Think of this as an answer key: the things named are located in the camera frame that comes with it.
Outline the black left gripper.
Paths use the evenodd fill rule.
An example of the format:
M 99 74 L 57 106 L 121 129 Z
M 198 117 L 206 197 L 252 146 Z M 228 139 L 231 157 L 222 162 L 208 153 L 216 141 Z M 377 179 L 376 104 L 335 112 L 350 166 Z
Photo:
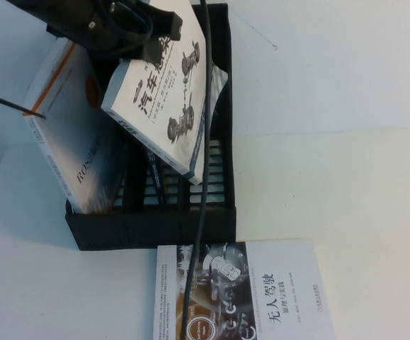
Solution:
M 94 54 L 125 54 L 142 46 L 141 60 L 157 64 L 160 38 L 181 39 L 183 20 L 141 1 L 62 1 L 60 16 L 47 32 L 67 38 Z

